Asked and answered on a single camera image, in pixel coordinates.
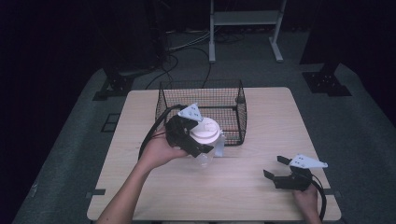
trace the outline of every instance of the dark background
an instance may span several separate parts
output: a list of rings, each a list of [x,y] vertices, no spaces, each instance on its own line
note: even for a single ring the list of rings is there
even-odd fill
[[[155,67],[161,63],[161,29],[208,28],[209,1],[163,1],[162,15],[143,2],[1,1],[0,211],[5,223],[14,218],[95,71],[104,64]],[[395,8],[388,1],[320,3],[287,4],[283,31],[312,28],[302,63],[339,57],[395,123]],[[263,6],[260,0],[217,0],[218,10],[275,7],[277,1]],[[159,18],[164,18],[160,27]]]

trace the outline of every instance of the white shelf frame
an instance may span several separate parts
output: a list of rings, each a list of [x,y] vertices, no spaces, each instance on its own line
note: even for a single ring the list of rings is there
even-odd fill
[[[279,10],[266,11],[231,11],[215,12],[214,1],[210,0],[210,40],[209,40],[209,61],[216,61],[215,52],[215,26],[218,25],[261,25],[274,24],[276,26],[274,35],[269,37],[271,48],[278,63],[283,63],[283,57],[277,46],[280,25],[285,13],[287,0],[282,0]]]

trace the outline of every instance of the metal shelf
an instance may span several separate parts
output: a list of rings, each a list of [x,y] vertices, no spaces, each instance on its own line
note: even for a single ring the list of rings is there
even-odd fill
[[[215,12],[214,25],[276,24],[278,10]]]

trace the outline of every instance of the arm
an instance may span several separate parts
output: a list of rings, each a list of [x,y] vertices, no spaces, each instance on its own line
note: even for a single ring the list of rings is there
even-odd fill
[[[318,214],[318,190],[314,185],[310,185],[305,191],[294,190],[292,192],[294,201],[303,213],[308,224],[321,224]]]
[[[174,158],[184,156],[187,156],[186,151],[177,150],[168,145],[165,134],[155,135],[148,142],[142,157],[96,223],[131,223],[140,192],[151,170]]]

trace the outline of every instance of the wooden table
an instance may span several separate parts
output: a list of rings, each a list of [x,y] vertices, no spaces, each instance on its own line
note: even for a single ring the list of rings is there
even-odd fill
[[[276,161],[297,153],[317,159],[304,122],[287,88],[244,88],[247,134],[239,147],[226,147],[224,157],[206,168],[180,158],[151,172],[140,195],[134,219],[161,221],[285,221],[302,220],[290,191],[275,189],[263,176],[289,175],[289,166]],[[140,145],[154,123],[158,91],[131,91],[108,150],[87,213],[96,220],[137,161]],[[323,187],[329,182],[322,169],[312,169]],[[341,217],[333,195],[327,195],[325,220]]]

